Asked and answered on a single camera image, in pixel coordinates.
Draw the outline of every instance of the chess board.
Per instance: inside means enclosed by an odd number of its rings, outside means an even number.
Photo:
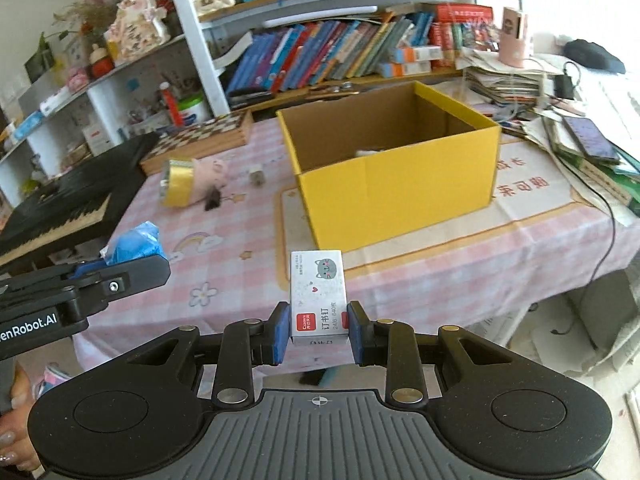
[[[158,140],[140,166],[147,175],[153,175],[160,173],[171,158],[202,158],[244,146],[249,141],[253,122],[251,112],[241,110],[190,126]]]

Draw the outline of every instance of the pink checkered tablecloth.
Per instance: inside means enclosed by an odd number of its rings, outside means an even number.
[[[223,158],[230,177],[217,210],[162,207],[159,175],[140,189],[114,236],[154,222],[170,255],[172,275],[164,287],[116,301],[90,319],[89,329],[74,336],[84,368],[179,325],[194,324],[201,333],[212,333],[239,319],[266,319],[278,301],[288,300],[276,197],[294,188],[295,180],[277,121],[255,124],[249,145]],[[262,187],[249,183],[246,170],[252,164],[263,165],[267,182]],[[347,271],[348,298],[359,300],[371,319],[401,320],[417,332],[434,333],[443,324],[468,326],[584,285],[610,243],[610,219],[578,203],[514,225],[425,257]],[[640,222],[626,228],[618,224],[614,249],[600,274],[626,267],[639,247]],[[347,345],[308,350],[290,344],[284,365],[262,371],[353,362]]]

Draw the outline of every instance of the cat illustration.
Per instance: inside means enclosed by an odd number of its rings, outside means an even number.
[[[335,275],[338,272],[338,267],[336,267],[335,262],[333,260],[330,260],[329,258],[316,261],[316,265],[318,266],[318,273],[316,274],[316,278],[332,280],[335,278]]]

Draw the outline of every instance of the black cable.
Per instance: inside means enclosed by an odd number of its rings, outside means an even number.
[[[578,85],[580,84],[580,81],[582,81],[582,70],[580,70],[580,67],[576,63],[574,63],[573,61],[567,61],[562,66],[562,73],[564,73],[565,76],[569,76],[569,74],[566,71],[567,65],[575,66],[575,69],[578,71],[578,81],[574,85],[574,90],[575,90],[576,88],[578,88]]]
[[[549,142],[549,146],[551,146],[551,138],[549,136],[549,132],[546,129],[546,121],[545,118],[542,117],[542,126],[545,129],[545,133],[546,133],[546,139]],[[587,282],[587,284],[585,285],[584,289],[582,290],[582,294],[580,295],[580,300],[578,300],[576,309],[578,311],[580,311],[580,307],[582,306],[582,302],[584,301],[584,298],[587,295],[587,292],[589,291],[589,288],[591,286],[591,283],[593,283],[596,274],[598,273],[598,271],[600,270],[600,267],[602,266],[602,264],[604,263],[604,261],[607,259],[607,257],[611,254],[611,251],[613,250],[614,245],[616,244],[616,218],[613,215],[613,209],[611,208],[611,206],[609,205],[609,202],[607,202],[607,200],[603,197],[603,195],[598,192],[597,190],[593,189],[593,187],[591,187],[589,184],[587,184],[585,182],[585,180],[578,174],[576,173],[576,171],[574,171],[574,168],[572,168],[571,166],[569,166],[563,159],[561,156],[556,156],[556,158],[562,162],[562,165],[567,168],[567,170],[571,171],[571,173],[574,174],[575,177],[578,178],[578,180],[580,180],[581,183],[583,183],[586,187],[588,187],[589,189],[591,189],[591,191],[593,191],[607,206],[607,209],[609,210],[609,215],[611,218],[611,242],[609,244],[609,247],[607,248],[607,251],[604,253],[604,256],[601,257],[600,261],[597,263],[597,265],[595,266],[595,268],[593,269],[593,273],[591,274],[591,277],[589,278],[589,281]],[[575,321],[576,321],[576,317],[574,317],[574,319],[571,322],[571,325],[569,325],[569,328],[567,330],[565,330],[564,332],[560,332],[559,330],[552,330],[551,333],[554,335],[566,335],[569,332],[571,332],[571,329],[574,327],[575,325]]]

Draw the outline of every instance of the staple box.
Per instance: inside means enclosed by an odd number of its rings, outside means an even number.
[[[500,126],[413,82],[278,112],[319,249],[375,244],[489,205]],[[356,150],[383,150],[356,158]]]
[[[293,343],[345,342],[349,329],[340,251],[292,252],[290,275]]]

